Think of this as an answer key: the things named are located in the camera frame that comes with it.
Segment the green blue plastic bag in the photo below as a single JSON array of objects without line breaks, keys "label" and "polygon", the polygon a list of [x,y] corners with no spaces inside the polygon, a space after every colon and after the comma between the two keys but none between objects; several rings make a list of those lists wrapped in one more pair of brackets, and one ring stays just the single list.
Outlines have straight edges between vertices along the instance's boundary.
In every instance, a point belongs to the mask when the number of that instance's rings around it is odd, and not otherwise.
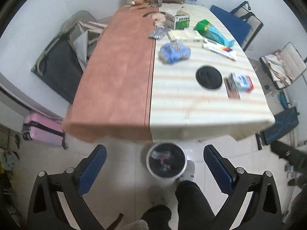
[{"label": "green blue plastic bag", "polygon": [[235,44],[234,39],[227,40],[226,37],[206,19],[199,21],[194,27],[194,30],[196,30],[201,36],[226,47],[233,47]]}]

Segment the white striped table cloth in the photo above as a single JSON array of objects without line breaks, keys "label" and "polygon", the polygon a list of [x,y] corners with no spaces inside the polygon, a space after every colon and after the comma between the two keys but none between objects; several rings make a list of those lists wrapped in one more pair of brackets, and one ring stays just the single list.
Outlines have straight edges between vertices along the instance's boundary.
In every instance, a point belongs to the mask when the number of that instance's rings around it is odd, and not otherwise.
[{"label": "white striped table cloth", "polygon": [[[231,136],[242,140],[274,124],[259,79],[238,43],[232,61],[188,42],[191,57],[175,64],[154,58],[151,90],[150,132],[154,142],[197,140]],[[210,90],[196,80],[199,68],[211,66],[222,77],[235,73],[251,78],[253,90],[239,99],[229,98],[225,86]]]}]

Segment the green white medicine box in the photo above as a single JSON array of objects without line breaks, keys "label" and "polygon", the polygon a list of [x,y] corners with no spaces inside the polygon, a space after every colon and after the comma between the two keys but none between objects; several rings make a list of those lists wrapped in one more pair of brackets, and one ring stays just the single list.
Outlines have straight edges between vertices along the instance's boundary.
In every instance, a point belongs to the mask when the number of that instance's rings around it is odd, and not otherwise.
[{"label": "green white medicine box", "polygon": [[190,15],[183,10],[168,10],[165,12],[165,23],[172,30],[182,30],[189,27]]}]

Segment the blue tissue pack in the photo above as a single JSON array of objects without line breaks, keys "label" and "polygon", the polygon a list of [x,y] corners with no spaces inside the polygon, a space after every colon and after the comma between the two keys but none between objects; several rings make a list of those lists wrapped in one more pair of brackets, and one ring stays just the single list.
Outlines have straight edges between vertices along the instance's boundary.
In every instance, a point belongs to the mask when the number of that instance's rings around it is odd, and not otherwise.
[{"label": "blue tissue pack", "polygon": [[163,63],[174,64],[191,57],[191,49],[181,42],[169,42],[161,46],[159,58]]}]

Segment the white medicine box colour stripes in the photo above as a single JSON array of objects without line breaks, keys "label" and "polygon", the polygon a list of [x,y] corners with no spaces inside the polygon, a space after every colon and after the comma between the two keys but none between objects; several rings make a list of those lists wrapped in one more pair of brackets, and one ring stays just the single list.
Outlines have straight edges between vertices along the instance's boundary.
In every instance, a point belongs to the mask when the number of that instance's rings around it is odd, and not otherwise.
[{"label": "white medicine box colour stripes", "polygon": [[230,59],[232,61],[237,60],[237,55],[232,48],[226,47],[226,46],[221,45],[219,43],[216,43],[214,41],[205,39],[203,44],[202,44],[202,48],[205,49],[205,50],[211,51],[213,53],[216,53],[220,56],[223,56],[227,59]]}]

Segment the person's black trouser legs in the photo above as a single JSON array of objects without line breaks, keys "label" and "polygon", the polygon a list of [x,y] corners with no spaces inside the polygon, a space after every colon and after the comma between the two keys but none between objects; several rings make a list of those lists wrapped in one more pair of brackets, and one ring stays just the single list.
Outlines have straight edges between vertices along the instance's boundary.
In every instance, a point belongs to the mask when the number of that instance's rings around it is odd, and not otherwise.
[{"label": "person's black trouser legs", "polygon": [[[178,229],[207,229],[214,213],[199,186],[192,181],[181,181],[175,195],[178,202]],[[142,216],[149,229],[170,229],[172,212],[165,205],[148,209]]]}]

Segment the cream long carton box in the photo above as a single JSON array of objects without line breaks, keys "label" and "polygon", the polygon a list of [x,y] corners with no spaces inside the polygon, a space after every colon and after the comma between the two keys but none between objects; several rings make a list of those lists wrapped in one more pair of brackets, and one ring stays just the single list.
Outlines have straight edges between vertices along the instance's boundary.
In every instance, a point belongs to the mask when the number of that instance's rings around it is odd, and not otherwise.
[{"label": "cream long carton box", "polygon": [[204,39],[198,31],[195,30],[172,30],[167,33],[171,42],[203,42]]}]

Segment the blue white small box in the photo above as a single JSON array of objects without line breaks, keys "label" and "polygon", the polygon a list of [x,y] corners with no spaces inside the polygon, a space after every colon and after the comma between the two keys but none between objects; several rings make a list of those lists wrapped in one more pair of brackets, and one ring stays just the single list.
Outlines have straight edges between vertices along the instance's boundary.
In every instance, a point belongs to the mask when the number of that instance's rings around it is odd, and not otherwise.
[{"label": "blue white small box", "polygon": [[254,89],[251,78],[247,75],[231,73],[228,81],[230,87],[238,92],[251,92]]}]

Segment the pink brown table cloth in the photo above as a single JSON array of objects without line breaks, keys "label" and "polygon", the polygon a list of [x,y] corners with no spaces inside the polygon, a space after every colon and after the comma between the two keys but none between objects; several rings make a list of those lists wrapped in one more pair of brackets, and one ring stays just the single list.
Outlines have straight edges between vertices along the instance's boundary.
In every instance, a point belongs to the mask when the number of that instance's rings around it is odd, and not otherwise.
[{"label": "pink brown table cloth", "polygon": [[158,10],[119,8],[83,72],[62,128],[84,142],[103,137],[151,141],[151,85]]}]

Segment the beige chair with bags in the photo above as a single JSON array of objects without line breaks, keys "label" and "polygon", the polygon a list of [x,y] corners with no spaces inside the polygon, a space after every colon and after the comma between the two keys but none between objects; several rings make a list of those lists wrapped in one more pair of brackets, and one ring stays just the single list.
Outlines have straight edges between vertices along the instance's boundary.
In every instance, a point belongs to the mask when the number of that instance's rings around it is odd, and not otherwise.
[{"label": "beige chair with bags", "polygon": [[291,42],[282,50],[260,57],[259,61],[276,90],[291,86],[306,71],[306,59],[303,60]]}]

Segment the black blue patterned panel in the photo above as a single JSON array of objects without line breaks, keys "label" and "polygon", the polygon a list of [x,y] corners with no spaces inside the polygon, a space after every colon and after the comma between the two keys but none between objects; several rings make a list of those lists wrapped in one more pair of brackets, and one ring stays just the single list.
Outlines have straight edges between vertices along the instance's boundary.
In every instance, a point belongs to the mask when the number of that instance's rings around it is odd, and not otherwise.
[{"label": "black blue patterned panel", "polygon": [[256,133],[258,150],[294,130],[299,125],[298,115],[299,113],[295,106],[274,115],[275,124]]}]

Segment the white round trash bin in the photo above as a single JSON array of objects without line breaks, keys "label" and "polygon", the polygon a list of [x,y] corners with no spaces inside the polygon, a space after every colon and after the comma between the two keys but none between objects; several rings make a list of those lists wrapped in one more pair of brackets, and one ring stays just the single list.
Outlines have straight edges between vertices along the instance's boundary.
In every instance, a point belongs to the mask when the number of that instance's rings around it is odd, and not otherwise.
[{"label": "white round trash bin", "polygon": [[156,179],[173,182],[186,170],[187,155],[178,144],[157,143],[146,154],[146,167]]}]

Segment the silver blister pill pack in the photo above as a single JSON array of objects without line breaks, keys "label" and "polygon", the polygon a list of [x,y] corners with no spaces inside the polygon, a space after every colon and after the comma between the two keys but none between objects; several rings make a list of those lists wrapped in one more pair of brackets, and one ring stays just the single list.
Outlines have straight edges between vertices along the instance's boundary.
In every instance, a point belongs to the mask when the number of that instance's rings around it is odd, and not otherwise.
[{"label": "silver blister pill pack", "polygon": [[169,32],[169,28],[167,26],[157,26],[150,34],[150,39],[160,40]]}]

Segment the brown printed card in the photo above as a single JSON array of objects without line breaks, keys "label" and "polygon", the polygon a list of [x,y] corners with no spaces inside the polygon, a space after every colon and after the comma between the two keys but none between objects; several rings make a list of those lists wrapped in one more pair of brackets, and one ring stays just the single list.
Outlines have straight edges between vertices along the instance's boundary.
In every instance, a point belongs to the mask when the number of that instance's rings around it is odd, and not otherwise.
[{"label": "brown printed card", "polygon": [[225,83],[228,98],[234,99],[234,100],[240,100],[239,92],[230,86],[227,78],[224,78],[224,83]]}]

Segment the grey slipper right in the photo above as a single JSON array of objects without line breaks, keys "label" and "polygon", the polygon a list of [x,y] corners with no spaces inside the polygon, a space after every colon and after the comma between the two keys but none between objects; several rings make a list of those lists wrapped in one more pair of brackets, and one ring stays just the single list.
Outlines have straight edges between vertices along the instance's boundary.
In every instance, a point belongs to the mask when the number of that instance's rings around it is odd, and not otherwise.
[{"label": "grey slipper right", "polygon": [[193,181],[195,176],[195,163],[192,160],[187,161],[184,173],[179,177],[179,181]]}]

